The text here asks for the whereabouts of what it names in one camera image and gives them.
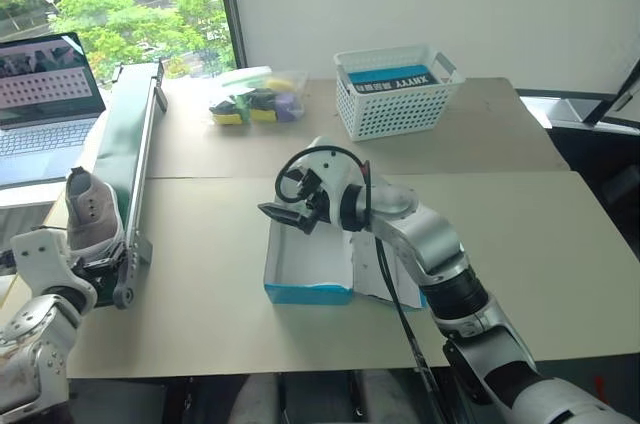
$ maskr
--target white plastic basket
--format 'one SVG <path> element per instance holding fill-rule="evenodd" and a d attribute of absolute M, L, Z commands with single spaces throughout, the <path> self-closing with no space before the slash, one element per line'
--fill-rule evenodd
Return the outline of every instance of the white plastic basket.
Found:
<path fill-rule="evenodd" d="M 464 78 L 445 57 L 427 45 L 342 52 L 338 69 L 338 112 L 352 141 L 406 134 L 433 128 Z M 351 72 L 422 64 L 439 84 L 361 94 Z"/>

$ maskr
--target beige tabletop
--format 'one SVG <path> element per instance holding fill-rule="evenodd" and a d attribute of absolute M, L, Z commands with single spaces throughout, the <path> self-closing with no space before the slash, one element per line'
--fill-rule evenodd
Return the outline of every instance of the beige tabletop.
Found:
<path fill-rule="evenodd" d="M 572 172 L 390 176 L 456 226 L 484 285 L 539 360 L 638 352 L 640 265 Z M 83 322 L 71 377 L 145 377 L 413 365 L 390 305 L 273 305 L 262 288 L 271 178 L 159 179 L 145 191 L 154 257 L 135 306 Z M 64 206 L 51 222 L 64 224 Z M 14 286 L 0 321 L 26 299 Z M 425 311 L 426 358 L 445 364 Z"/>
<path fill-rule="evenodd" d="M 568 166 L 506 79 L 468 79 L 429 131 L 353 143 L 336 83 L 309 81 L 293 123 L 218 126 L 206 80 L 166 81 L 169 112 L 154 130 L 149 177 L 269 177 L 316 136 L 370 159 L 382 174 L 549 171 Z"/>
<path fill-rule="evenodd" d="M 347 143 L 337 117 L 334 134 L 321 131 L 329 127 L 317 125 L 313 111 L 291 127 L 218 129 L 206 108 L 187 98 L 184 85 L 184 93 L 175 93 L 177 84 L 167 82 L 169 114 L 160 121 L 151 155 L 150 175 L 156 178 L 147 181 L 144 194 L 143 232 L 154 244 L 153 264 L 132 309 L 97 309 L 86 318 L 69 375 L 413 365 L 391 306 L 364 297 L 347 306 L 273 305 L 262 287 L 269 220 L 256 205 L 272 199 L 274 173 L 317 133 Z M 469 104 L 459 95 L 467 104 L 454 103 L 433 131 L 347 144 L 452 221 L 478 275 L 537 359 L 637 352 L 637 260 L 582 179 L 566 171 L 508 83 L 471 80 L 461 93 L 477 96 L 476 86 L 493 89 L 495 96 Z M 308 100 L 325 102 L 330 83 L 311 83 L 309 92 Z M 331 118 L 333 101 L 327 106 L 323 112 Z M 468 124 L 472 121 L 485 122 L 487 133 L 496 128 L 497 135 L 484 135 L 481 127 Z M 511 127 L 505 130 L 499 123 Z M 468 132 L 460 131 L 456 139 L 440 126 Z M 280 127 L 289 130 L 276 132 Z M 398 144 L 411 141 L 431 142 L 417 163 L 417 154 L 403 152 Z M 438 142 L 449 145 L 437 152 Z M 498 154 L 485 155 L 489 149 Z M 271 158 L 264 159 L 265 154 Z M 194 175 L 199 178 L 158 178 Z M 65 222 L 59 200 L 49 224 Z M 18 279 L 0 309 L 0 322 L 28 296 Z M 444 364 L 442 337 L 428 313 L 412 312 L 409 319 L 427 359 Z"/>

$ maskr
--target white robotic arm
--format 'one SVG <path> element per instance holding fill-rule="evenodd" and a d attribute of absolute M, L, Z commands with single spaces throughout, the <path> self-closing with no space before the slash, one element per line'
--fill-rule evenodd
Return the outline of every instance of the white robotic arm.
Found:
<path fill-rule="evenodd" d="M 0 423 L 17 422 L 68 400 L 67 356 L 82 317 L 96 304 L 71 271 L 66 235 L 39 229 L 11 240 L 33 298 L 0 328 Z"/>
<path fill-rule="evenodd" d="M 349 158 L 364 185 L 350 177 Z M 283 194 L 286 177 L 298 181 L 297 196 Z M 473 272 L 454 228 L 412 190 L 372 185 L 368 163 L 318 138 L 285 165 L 276 194 L 280 202 L 259 207 L 283 224 L 310 234 L 322 220 L 391 244 L 447 339 L 443 351 L 462 387 L 472 400 L 494 403 L 506 422 L 634 422 L 573 384 L 538 374 L 524 342 Z"/>

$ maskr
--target silver robotic arm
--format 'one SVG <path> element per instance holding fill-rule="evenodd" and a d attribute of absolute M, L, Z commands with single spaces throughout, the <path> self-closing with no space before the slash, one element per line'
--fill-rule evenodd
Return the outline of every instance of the silver robotic arm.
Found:
<path fill-rule="evenodd" d="M 539 375 L 526 345 L 476 277 L 451 224 L 410 189 L 363 185 L 361 177 L 351 177 L 352 156 L 332 147 L 318 138 L 298 159 L 294 156 L 281 175 L 298 181 L 297 196 L 283 195 L 279 175 L 279 202 L 260 209 L 307 234 L 324 221 L 389 243 L 424 293 L 460 384 L 475 402 L 495 404 L 506 422 L 634 422 L 573 384 Z M 368 166 L 357 162 L 366 180 Z"/>

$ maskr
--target gray sneaker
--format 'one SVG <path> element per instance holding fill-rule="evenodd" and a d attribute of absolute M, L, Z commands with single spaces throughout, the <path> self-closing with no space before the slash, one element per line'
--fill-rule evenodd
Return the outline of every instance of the gray sneaker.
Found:
<path fill-rule="evenodd" d="M 124 237 L 115 190 L 81 167 L 67 178 L 66 203 L 72 256 L 89 262 L 102 259 Z"/>

